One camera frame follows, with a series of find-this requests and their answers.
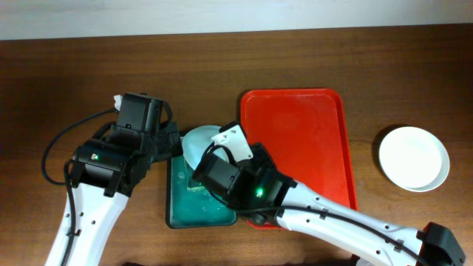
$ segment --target white plate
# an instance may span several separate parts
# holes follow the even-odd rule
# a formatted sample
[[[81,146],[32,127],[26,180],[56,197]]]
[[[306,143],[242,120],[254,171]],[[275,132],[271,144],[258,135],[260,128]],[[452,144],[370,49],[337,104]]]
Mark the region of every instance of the white plate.
[[[449,155],[439,139],[411,126],[395,129],[381,141],[379,161],[393,183],[415,192],[437,188],[450,169]]]

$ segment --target teal tray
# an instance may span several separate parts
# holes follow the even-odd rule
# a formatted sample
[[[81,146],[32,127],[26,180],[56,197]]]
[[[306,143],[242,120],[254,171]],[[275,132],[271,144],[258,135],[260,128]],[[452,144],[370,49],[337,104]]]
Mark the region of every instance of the teal tray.
[[[168,160],[166,224],[173,229],[233,225],[237,214],[192,180],[184,156]]]

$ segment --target green led light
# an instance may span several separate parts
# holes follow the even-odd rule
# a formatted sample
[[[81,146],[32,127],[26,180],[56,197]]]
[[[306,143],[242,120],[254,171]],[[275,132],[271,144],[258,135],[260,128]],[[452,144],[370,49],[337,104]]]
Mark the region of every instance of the green led light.
[[[262,189],[262,188],[258,188],[256,190],[256,196],[257,197],[263,197],[263,194],[265,193],[265,191]]]

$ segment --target white bowl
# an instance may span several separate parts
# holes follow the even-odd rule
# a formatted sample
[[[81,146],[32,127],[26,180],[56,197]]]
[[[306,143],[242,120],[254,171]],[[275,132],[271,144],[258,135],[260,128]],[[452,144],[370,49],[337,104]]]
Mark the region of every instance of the white bowl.
[[[379,162],[393,183],[414,192],[437,188],[450,170],[449,155],[439,139],[411,126],[395,129],[384,137]]]
[[[213,143],[212,137],[219,134],[219,129],[219,126],[199,126],[184,136],[184,160],[193,170],[199,165],[205,149]],[[216,150],[214,154],[228,162],[227,154],[222,149]]]

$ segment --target red plastic tray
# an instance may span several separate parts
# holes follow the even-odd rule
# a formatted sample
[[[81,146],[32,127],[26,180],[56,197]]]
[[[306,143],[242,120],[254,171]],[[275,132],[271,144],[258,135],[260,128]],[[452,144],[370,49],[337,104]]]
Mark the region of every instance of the red plastic tray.
[[[241,100],[240,120],[248,142],[262,143],[283,174],[334,202],[358,210],[344,111],[336,92],[249,91]]]

